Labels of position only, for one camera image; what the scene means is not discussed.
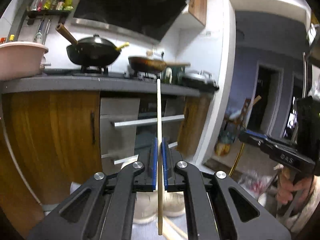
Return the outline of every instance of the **human hand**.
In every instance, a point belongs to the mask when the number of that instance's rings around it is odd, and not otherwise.
[[[295,185],[292,184],[289,178],[290,178],[290,171],[287,168],[283,168],[279,176],[278,193],[276,195],[276,199],[281,204],[287,204],[289,201],[293,200],[292,192],[303,190],[294,208],[295,212],[299,212],[303,208],[302,205],[308,197],[312,177],[304,178],[298,181]],[[310,194],[312,194],[314,188],[315,188],[315,180],[313,180]]]

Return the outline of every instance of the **pan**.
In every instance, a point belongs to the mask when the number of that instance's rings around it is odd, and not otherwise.
[[[135,72],[146,72],[151,74],[159,74],[168,66],[190,66],[190,63],[166,62],[159,59],[149,59],[147,57],[128,57],[128,60],[130,67]]]
[[[116,47],[111,41],[101,38],[98,34],[77,41],[61,23],[56,27],[56,31],[71,43],[67,46],[67,54],[70,61],[77,65],[108,66],[119,57],[122,48],[129,46],[126,42]]]

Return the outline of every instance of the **ceiling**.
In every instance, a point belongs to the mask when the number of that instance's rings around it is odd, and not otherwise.
[[[308,49],[304,24],[286,17],[236,11],[236,29],[238,46],[270,50],[301,60]]]

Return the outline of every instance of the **white bowl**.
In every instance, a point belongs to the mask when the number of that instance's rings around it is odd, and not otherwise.
[[[46,46],[28,41],[12,41],[0,45],[0,80],[39,74]]]

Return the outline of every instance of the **silver drawer handle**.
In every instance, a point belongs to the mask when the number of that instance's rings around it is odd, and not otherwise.
[[[166,122],[177,122],[184,120],[184,115],[172,115],[172,116],[165,116],[161,118],[162,123]],[[126,121],[126,122],[111,122],[115,128],[120,127],[130,127],[130,126],[145,126],[145,125],[152,125],[157,123],[157,118],[149,118],[149,119],[142,119],[142,120],[135,120],[135,121]]]

